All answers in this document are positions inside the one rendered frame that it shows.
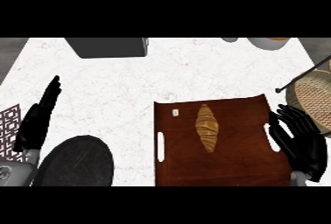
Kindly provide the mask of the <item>black oval plate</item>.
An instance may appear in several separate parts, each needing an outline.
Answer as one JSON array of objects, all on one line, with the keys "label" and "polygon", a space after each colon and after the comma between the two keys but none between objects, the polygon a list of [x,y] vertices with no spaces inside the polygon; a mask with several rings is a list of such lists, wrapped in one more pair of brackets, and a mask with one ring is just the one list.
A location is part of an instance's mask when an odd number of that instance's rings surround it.
[{"label": "black oval plate", "polygon": [[113,186],[114,158],[95,136],[75,136],[48,154],[33,186]]}]

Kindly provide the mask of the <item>dark grey box appliance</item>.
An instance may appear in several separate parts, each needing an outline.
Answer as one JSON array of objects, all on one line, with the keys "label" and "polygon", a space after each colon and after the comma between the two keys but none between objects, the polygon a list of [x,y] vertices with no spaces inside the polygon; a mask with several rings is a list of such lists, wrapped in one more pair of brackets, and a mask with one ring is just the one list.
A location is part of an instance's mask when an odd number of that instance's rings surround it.
[{"label": "dark grey box appliance", "polygon": [[67,38],[82,59],[132,58],[148,55],[148,38]]}]

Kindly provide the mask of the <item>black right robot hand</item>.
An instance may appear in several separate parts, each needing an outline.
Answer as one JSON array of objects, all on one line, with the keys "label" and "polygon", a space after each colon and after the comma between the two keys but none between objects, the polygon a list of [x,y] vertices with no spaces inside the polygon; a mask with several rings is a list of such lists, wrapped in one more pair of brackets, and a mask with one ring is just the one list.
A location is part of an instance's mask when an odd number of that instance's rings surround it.
[{"label": "black right robot hand", "polygon": [[327,139],[309,114],[290,105],[280,104],[270,112],[270,135],[289,158],[295,172],[320,182],[327,171]]}]

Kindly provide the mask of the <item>golden brown croissant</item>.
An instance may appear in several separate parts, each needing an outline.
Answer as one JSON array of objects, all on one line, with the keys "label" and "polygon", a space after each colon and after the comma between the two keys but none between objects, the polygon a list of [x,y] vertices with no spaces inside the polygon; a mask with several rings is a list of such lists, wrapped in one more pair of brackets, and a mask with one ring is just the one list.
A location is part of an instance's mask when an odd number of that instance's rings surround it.
[{"label": "golden brown croissant", "polygon": [[213,111],[208,104],[202,105],[196,120],[196,129],[202,139],[202,144],[209,152],[215,152],[219,136],[219,123]]}]

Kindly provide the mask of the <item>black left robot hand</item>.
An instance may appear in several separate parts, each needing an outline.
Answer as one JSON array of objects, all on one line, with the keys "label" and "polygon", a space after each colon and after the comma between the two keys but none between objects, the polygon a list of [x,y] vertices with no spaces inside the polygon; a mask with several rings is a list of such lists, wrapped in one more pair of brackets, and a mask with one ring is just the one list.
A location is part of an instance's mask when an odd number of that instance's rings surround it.
[{"label": "black left robot hand", "polygon": [[57,75],[46,87],[41,102],[32,106],[26,113],[26,118],[15,136],[15,152],[42,149],[61,91],[60,76]]}]

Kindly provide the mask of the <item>grey bowl with orange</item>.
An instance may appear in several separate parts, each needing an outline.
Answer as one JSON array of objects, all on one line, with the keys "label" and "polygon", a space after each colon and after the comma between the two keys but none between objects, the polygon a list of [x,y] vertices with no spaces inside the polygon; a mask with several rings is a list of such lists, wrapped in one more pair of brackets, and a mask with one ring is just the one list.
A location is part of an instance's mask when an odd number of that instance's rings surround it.
[{"label": "grey bowl with orange", "polygon": [[268,51],[280,50],[290,38],[249,38],[253,45]]}]

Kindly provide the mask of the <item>brown wooden tray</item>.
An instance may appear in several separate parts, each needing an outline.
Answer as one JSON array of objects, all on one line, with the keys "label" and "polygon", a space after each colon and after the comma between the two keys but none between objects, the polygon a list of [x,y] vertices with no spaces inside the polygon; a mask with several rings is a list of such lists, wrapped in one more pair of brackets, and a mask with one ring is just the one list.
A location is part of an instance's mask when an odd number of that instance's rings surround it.
[{"label": "brown wooden tray", "polygon": [[[215,152],[205,149],[196,129],[202,105],[219,123]],[[292,167],[275,151],[265,125],[270,104],[249,98],[154,104],[154,133],[165,135],[165,159],[156,162],[157,186],[289,186]]]}]

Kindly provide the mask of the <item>wicker tiered basket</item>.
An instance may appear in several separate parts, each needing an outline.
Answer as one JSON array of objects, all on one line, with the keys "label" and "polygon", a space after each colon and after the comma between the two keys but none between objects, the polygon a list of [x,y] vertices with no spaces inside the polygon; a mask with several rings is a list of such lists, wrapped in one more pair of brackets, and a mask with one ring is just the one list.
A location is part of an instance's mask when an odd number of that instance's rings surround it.
[{"label": "wicker tiered basket", "polygon": [[283,91],[287,104],[311,115],[323,135],[331,138],[331,55],[275,90]]}]

